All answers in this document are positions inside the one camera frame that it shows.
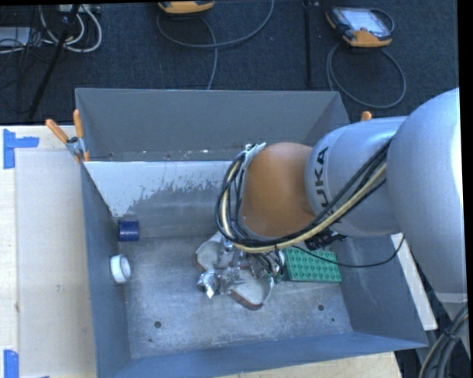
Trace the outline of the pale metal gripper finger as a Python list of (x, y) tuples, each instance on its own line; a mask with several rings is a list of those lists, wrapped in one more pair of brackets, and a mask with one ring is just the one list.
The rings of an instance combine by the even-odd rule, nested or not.
[(208, 298), (212, 298), (217, 293), (220, 283), (220, 274), (215, 269), (209, 269), (197, 278), (197, 289)]
[(241, 269), (238, 267), (227, 267), (221, 272), (221, 293), (229, 294), (236, 285), (243, 284), (245, 281), (241, 277)]

